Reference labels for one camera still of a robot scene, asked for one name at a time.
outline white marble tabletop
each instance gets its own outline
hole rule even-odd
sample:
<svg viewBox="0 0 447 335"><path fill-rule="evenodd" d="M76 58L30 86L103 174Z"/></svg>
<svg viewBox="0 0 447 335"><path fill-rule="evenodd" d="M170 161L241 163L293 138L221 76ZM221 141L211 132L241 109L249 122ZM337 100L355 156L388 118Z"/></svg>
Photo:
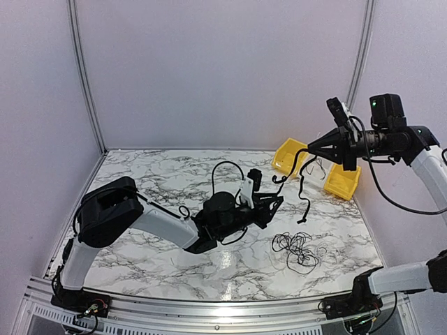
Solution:
<svg viewBox="0 0 447 335"><path fill-rule="evenodd" d="M212 168L223 160L239 164L246 174L251 168L263 172L260 191L273 192L278 174L269 151L111 151L90 190L123 176L135 179L150 199L177 212L181 204L197 214L211 196ZM216 172L217 191L235 194L240 174L231 165ZM381 266L374 243L354 201L345 201L310 184L304 195L312 201L307 222L298 225L306 202L298 198L297 179L289 179L284 203L264 230L250 225L235 244L219 246L193 255L169 241L139 230L127 230L96 257L85 286L127 295L208 301L250 301L331 294L350 290L352 280L368 269ZM321 263L307 275L286 267L286 252L272 251L277 233L306 232L307 242ZM66 238L73 235L69 231ZM49 271L60 263L61 251ZM298 271L307 271L292 265Z"/></svg>

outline vent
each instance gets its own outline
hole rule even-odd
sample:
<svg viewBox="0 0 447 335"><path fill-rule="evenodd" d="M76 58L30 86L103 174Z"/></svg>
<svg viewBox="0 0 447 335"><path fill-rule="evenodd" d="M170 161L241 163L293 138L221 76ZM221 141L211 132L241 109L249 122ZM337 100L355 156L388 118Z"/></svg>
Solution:
<svg viewBox="0 0 447 335"><path fill-rule="evenodd" d="M72 326L73 314L69 314L65 311L55 309L49 306L34 305L34 315L40 316L47 320L51 320L57 323L63 323L67 326ZM103 327L99 327L99 330L95 334L103 335L183 335L179 332L158 332L152 329L142 329L139 327L117 325L117 321L113 320L113 323L108 319L101 319ZM80 327L80 330L84 330L87 327L91 327L91 324L87 324L81 320L76 320L76 325ZM291 329L287 332L263 332L263 333L251 333L252 335L323 335L321 326L306 327L299 329Z"/></svg>

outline yellow plastic box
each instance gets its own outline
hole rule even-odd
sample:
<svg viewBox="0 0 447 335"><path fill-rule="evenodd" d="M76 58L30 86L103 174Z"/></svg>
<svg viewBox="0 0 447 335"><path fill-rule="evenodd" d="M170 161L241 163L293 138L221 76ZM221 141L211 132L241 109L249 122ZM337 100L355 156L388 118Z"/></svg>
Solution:
<svg viewBox="0 0 447 335"><path fill-rule="evenodd" d="M285 141L285 143L283 143L279 147L276 154L274 155L272 166L278 171L283 172L285 175L288 175L291 172L296 153L298 152L298 150L301 150L303 148L307 148L307 145L298 142L293 138L287 139L287 141ZM298 157L296 168L293 171L292 177L297 176L297 173L300 170L302 162L304 161L304 159L306 159L307 155L308 155L307 152L302 152L300 154L300 156Z"/></svg>
<svg viewBox="0 0 447 335"><path fill-rule="evenodd" d="M350 200L357 188L361 171L360 166L357 167L356 171L343 171L343 165L334 164L324 189L345 200Z"/></svg>

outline workstation enclosure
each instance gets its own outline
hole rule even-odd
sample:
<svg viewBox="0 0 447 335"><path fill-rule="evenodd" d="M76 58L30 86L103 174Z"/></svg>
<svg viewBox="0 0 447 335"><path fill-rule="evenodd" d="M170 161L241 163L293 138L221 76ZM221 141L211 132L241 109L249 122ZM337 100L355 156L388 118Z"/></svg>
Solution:
<svg viewBox="0 0 447 335"><path fill-rule="evenodd" d="M328 98L369 120L383 93L447 142L443 1L2 1L0 13L5 334L109 151L275 150L334 128ZM402 162L377 173L391 198L435 208ZM445 249L442 217L386 203L366 165L354 197L385 266ZM445 333L446 299L409 297L415 334Z"/></svg>

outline white backdrop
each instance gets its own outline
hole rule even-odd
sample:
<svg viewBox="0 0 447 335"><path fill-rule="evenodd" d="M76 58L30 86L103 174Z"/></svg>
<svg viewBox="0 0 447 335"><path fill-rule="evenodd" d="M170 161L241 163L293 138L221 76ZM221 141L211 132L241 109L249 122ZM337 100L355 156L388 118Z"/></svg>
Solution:
<svg viewBox="0 0 447 335"><path fill-rule="evenodd" d="M354 112L368 124L369 97L396 93L410 125L425 125L447 147L447 6L437 1L379 1ZM384 191L407 206L435 210L424 185L403 162L377 166ZM440 216L409 214L388 204L365 166L357 199L388 265L433 258L447 248ZM447 295L411 296L422 334L447 332Z"/></svg>
<svg viewBox="0 0 447 335"><path fill-rule="evenodd" d="M0 329L42 276L99 158L65 1L0 1Z"/></svg>
<svg viewBox="0 0 447 335"><path fill-rule="evenodd" d="M110 148L276 149L332 125L366 1L78 3Z"/></svg>

